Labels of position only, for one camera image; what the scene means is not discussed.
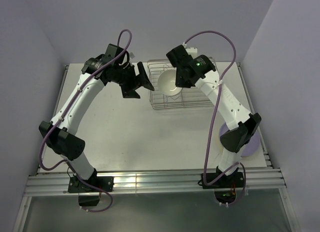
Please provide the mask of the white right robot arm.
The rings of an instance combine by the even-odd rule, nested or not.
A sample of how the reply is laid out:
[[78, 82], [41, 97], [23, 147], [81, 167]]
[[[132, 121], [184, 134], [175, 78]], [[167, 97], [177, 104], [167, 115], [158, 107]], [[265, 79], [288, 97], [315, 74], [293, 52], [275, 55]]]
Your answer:
[[227, 132], [220, 136], [223, 151], [216, 168], [216, 178], [207, 180], [207, 154], [202, 183], [205, 186], [216, 183], [223, 187], [229, 186], [237, 173], [243, 147], [257, 131], [261, 116], [258, 113], [253, 114], [242, 105], [207, 56], [200, 55], [194, 59], [190, 55], [183, 55], [177, 61], [171, 62], [171, 65], [176, 69], [176, 86], [196, 87], [202, 91], [214, 105], [211, 123], [215, 122], [217, 113], [220, 113], [227, 125]]

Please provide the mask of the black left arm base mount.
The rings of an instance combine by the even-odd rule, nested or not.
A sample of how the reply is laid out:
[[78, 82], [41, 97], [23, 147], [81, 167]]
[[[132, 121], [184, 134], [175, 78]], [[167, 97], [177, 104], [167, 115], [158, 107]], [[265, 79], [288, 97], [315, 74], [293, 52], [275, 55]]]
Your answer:
[[73, 176], [67, 190], [68, 193], [111, 192], [113, 185], [113, 176], [98, 176], [92, 180], [79, 180], [77, 176]]

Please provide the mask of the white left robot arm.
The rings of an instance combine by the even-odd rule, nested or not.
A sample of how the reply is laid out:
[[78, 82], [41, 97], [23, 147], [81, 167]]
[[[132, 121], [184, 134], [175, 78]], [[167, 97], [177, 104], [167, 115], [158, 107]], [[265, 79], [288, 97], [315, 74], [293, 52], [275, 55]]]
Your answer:
[[97, 170], [84, 153], [85, 141], [76, 134], [89, 106], [108, 83], [118, 84], [124, 98], [140, 98], [136, 92], [140, 87], [154, 90], [142, 62], [136, 65], [130, 62], [122, 64], [121, 59], [108, 62], [103, 55], [99, 55], [84, 63], [76, 87], [56, 115], [50, 122], [43, 121], [39, 125], [42, 146], [49, 147], [62, 158], [52, 167], [44, 166], [41, 161], [41, 168], [51, 171], [62, 163], [67, 164], [75, 173], [76, 182], [85, 191], [99, 191], [103, 185], [97, 177]]

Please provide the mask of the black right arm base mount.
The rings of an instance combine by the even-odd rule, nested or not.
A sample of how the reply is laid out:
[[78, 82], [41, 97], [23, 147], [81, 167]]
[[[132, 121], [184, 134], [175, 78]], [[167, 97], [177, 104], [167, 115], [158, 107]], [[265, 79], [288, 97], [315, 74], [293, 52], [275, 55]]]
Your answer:
[[231, 175], [223, 175], [212, 185], [205, 185], [204, 174], [200, 175], [200, 180], [197, 182], [203, 189], [228, 189], [228, 188], [243, 188], [245, 186], [245, 178], [242, 172], [236, 170]]

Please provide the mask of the white ceramic bowl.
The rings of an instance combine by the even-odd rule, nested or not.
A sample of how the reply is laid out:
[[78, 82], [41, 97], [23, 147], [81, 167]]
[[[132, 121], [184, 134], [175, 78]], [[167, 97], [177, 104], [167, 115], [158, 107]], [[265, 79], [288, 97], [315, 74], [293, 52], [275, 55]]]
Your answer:
[[170, 69], [163, 71], [157, 81], [159, 91], [166, 96], [175, 96], [182, 91], [176, 85], [176, 70]]

